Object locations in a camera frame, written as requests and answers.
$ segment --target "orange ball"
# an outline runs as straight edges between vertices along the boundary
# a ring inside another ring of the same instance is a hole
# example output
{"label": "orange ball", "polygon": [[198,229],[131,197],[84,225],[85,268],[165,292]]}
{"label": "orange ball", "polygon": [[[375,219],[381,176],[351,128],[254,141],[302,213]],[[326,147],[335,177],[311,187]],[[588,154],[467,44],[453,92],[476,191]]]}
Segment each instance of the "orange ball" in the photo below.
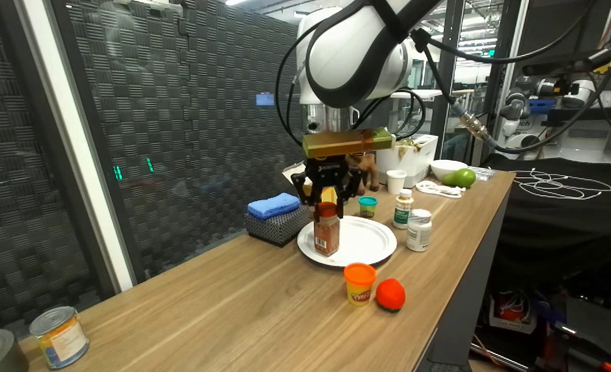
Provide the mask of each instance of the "orange ball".
{"label": "orange ball", "polygon": [[405,300],[408,293],[398,280],[386,280],[376,287],[376,302],[391,313],[398,313]]}

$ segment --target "glass jar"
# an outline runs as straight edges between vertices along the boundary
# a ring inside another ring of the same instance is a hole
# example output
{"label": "glass jar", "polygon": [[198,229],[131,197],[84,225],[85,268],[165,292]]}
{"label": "glass jar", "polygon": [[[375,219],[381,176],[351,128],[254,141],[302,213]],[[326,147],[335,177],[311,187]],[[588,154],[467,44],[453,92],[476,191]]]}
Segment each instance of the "glass jar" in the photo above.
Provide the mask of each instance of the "glass jar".
{"label": "glass jar", "polygon": [[335,203],[318,203],[314,213],[314,251],[324,256],[338,252],[342,219]]}

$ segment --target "blue sponge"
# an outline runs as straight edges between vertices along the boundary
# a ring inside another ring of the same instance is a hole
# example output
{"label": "blue sponge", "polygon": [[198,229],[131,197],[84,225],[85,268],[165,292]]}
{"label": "blue sponge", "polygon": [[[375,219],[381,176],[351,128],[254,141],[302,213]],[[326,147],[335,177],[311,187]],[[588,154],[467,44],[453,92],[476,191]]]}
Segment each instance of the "blue sponge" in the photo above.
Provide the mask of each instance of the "blue sponge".
{"label": "blue sponge", "polygon": [[256,219],[270,219],[278,215],[292,213],[299,209],[302,200],[293,195],[282,192],[273,198],[262,198],[262,200],[253,200],[249,203],[249,213],[254,215]]}

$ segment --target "small bottle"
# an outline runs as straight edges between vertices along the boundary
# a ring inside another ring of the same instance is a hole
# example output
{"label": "small bottle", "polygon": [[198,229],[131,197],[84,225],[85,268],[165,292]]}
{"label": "small bottle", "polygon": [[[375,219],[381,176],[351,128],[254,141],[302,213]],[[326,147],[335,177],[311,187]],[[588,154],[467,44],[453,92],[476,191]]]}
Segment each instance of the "small bottle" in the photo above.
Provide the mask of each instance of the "small bottle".
{"label": "small bottle", "polygon": [[413,209],[412,191],[404,188],[395,203],[393,225],[400,229],[408,228],[412,209]]}
{"label": "small bottle", "polygon": [[408,248],[426,252],[431,235],[431,213],[428,209],[413,209],[409,215]]}
{"label": "small bottle", "polygon": [[314,213],[314,251],[324,256],[338,252],[342,219],[335,203],[318,203]]}

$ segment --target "bottle cap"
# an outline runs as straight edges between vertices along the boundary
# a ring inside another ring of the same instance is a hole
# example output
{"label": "bottle cap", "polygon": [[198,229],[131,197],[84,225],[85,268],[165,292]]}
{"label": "bottle cap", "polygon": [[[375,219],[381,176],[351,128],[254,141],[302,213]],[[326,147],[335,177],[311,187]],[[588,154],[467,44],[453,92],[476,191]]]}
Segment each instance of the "bottle cap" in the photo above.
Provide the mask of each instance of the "bottle cap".
{"label": "bottle cap", "polygon": [[409,188],[404,188],[398,198],[412,198],[412,191]]}
{"label": "bottle cap", "polygon": [[320,218],[332,218],[338,213],[335,203],[320,203],[316,209]]}
{"label": "bottle cap", "polygon": [[375,266],[362,262],[347,264],[343,276],[355,285],[373,285],[376,280]]}
{"label": "bottle cap", "polygon": [[412,212],[412,222],[429,224],[431,222],[431,213],[428,209],[413,209]]}

